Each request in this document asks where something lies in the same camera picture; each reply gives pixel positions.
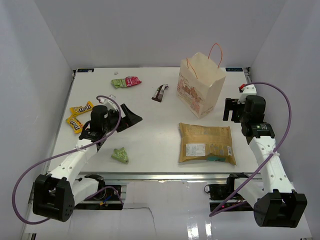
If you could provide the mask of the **brown chocolate bar wrapper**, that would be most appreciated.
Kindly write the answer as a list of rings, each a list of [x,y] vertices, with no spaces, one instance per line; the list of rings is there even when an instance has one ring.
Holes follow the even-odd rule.
[[[157,88],[155,94],[153,95],[153,97],[152,97],[151,99],[154,100],[154,101],[156,101],[156,102],[161,103],[162,100],[163,100],[164,92],[165,92],[165,90],[166,90],[168,87],[169,87],[168,84],[162,84],[162,85],[160,85],[160,86]]]

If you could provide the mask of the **green and red snack packet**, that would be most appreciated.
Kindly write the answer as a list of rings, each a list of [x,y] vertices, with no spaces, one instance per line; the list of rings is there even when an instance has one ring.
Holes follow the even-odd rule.
[[[127,76],[125,78],[113,79],[110,82],[116,89],[118,88],[129,88],[142,83],[137,76]]]

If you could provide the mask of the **green triangular snack packet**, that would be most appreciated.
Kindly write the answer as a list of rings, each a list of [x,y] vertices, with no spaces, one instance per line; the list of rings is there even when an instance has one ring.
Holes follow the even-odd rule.
[[[119,149],[115,148],[113,150],[111,157],[114,160],[121,162],[123,164],[129,163],[129,157],[128,157],[128,154],[127,154],[126,149],[124,147],[121,147]]]

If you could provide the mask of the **bear print paper bag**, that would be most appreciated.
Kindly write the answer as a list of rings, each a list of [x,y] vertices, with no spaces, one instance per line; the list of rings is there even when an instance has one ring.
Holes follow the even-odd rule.
[[[197,52],[180,63],[177,96],[201,119],[216,106],[226,79],[226,71],[210,55]]]

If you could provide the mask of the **tan kettle chips bag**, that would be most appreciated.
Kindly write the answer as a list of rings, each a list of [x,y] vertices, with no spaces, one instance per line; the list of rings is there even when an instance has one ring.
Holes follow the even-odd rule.
[[[181,146],[179,162],[205,160],[236,165],[231,128],[179,123]]]

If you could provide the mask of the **yellow m&m packet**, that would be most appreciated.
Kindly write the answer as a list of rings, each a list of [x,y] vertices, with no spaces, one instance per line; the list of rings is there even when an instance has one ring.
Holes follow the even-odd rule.
[[[94,105],[92,104],[92,102],[88,101],[85,106],[71,107],[69,110],[72,116],[77,117],[79,115],[92,111],[93,107]]]
[[[75,116],[71,115],[65,121],[73,129],[75,134],[82,132],[84,125]]]

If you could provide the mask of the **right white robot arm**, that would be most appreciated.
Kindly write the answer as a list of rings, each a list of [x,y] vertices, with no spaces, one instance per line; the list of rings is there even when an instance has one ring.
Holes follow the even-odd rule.
[[[248,95],[244,100],[226,98],[223,121],[241,124],[241,132],[252,150],[259,167],[263,187],[245,181],[247,174],[230,174],[226,195],[236,200],[242,196],[252,207],[260,227],[296,228],[307,206],[307,198],[298,193],[289,181],[276,151],[272,126],[264,121],[266,101]]]

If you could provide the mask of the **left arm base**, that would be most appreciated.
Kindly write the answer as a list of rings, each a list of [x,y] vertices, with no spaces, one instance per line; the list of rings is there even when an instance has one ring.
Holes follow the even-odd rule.
[[[123,205],[121,204],[117,193],[121,197],[121,200],[124,201],[126,193],[124,186],[119,184],[107,184],[104,177],[98,174],[87,174],[84,177],[79,177],[76,181],[82,182],[84,179],[92,179],[98,183],[96,192],[107,186],[110,188],[105,188],[95,196],[78,203],[75,206],[76,210],[120,211],[123,209]]]

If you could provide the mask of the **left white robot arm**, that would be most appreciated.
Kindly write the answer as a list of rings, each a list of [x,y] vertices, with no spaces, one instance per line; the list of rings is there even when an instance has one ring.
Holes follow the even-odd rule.
[[[96,105],[90,120],[83,126],[75,151],[66,156],[58,167],[46,175],[39,175],[34,183],[32,211],[35,215],[66,222],[77,204],[85,199],[99,200],[105,196],[106,187],[99,175],[77,177],[82,168],[100,150],[105,137],[122,132],[142,121],[142,117],[130,111],[125,104],[109,109]]]

